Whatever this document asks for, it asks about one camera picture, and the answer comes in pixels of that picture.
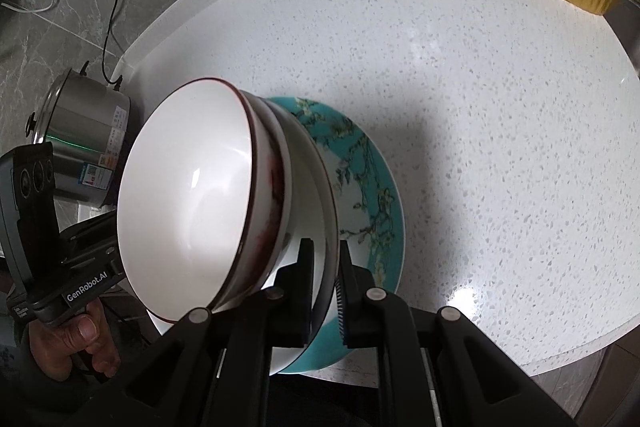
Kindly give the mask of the person's left hand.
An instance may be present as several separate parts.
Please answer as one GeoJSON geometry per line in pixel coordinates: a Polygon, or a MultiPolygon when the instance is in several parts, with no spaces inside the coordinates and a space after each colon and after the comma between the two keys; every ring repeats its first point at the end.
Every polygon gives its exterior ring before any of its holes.
{"type": "Polygon", "coordinates": [[[94,299],[86,312],[52,329],[40,321],[28,325],[30,353],[48,377],[65,381],[72,373],[72,356],[86,352],[93,369],[113,377],[120,366],[120,356],[108,327],[102,303],[94,299]]]}

